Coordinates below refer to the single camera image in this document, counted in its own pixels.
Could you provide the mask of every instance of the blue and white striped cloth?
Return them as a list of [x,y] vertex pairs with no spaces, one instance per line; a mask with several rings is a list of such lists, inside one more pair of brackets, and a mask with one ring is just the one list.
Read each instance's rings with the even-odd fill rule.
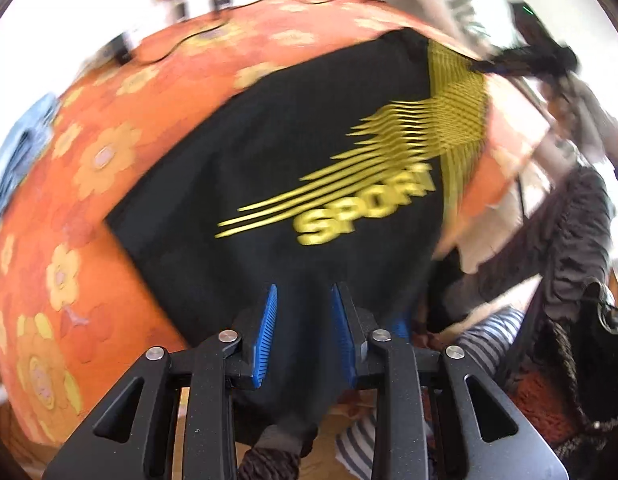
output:
[[[454,342],[461,346],[490,375],[518,334],[524,313],[511,306],[499,310],[463,332]],[[336,459],[360,480],[371,480],[374,464],[375,410],[357,420],[336,436]],[[427,436],[432,433],[427,425]],[[429,479],[436,479],[435,465],[429,458]]]
[[16,121],[0,147],[0,219],[14,191],[48,145],[52,121],[60,107],[54,94],[46,94]]

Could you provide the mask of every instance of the black fabric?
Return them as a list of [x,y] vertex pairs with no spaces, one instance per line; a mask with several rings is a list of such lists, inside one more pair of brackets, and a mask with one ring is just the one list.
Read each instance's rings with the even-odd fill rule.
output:
[[576,323],[551,323],[556,353],[583,427],[598,432],[608,432],[618,422],[618,332],[609,332],[603,322],[608,302],[603,289],[598,281],[585,289]]
[[447,314],[442,296],[447,288],[461,280],[464,276],[460,251],[454,247],[432,269],[432,275],[427,284],[427,330],[435,334],[442,332],[454,323]]
[[396,30],[270,74],[197,126],[107,218],[192,346],[276,283],[267,377],[244,398],[292,433],[317,423],[344,387],[331,284],[347,282],[380,322],[415,302],[441,230],[440,160],[427,161],[436,191],[384,218],[356,219],[328,243],[300,244],[292,218],[214,238],[218,223],[334,164],[361,139],[347,134],[379,108],[429,98],[427,48],[415,31]]
[[604,180],[579,166],[552,191],[528,222],[476,272],[484,301],[540,274],[544,310],[576,319],[586,280],[606,281],[610,265],[612,204]]

